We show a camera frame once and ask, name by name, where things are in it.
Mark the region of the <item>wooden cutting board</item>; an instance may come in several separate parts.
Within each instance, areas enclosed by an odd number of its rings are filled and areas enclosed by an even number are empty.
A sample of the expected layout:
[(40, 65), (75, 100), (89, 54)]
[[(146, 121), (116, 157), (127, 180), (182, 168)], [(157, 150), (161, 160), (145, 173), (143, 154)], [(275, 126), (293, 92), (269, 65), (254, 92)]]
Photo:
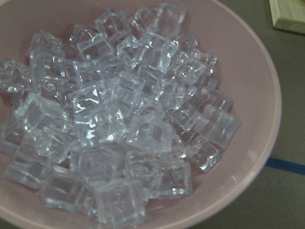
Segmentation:
[(275, 29), (305, 33), (304, 0), (269, 0)]

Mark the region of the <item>pile of clear ice cubes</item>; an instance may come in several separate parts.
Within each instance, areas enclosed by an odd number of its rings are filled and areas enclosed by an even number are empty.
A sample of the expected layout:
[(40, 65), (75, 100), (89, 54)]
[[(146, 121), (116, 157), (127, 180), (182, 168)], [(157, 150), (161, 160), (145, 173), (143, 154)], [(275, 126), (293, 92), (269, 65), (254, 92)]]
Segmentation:
[(2, 62), (4, 178), (114, 229), (143, 221), (151, 199), (190, 195), (191, 165), (209, 172), (241, 121), (217, 89), (217, 56), (181, 32), (185, 16), (172, 3), (131, 19), (108, 9), (67, 43), (34, 34), (29, 65)]

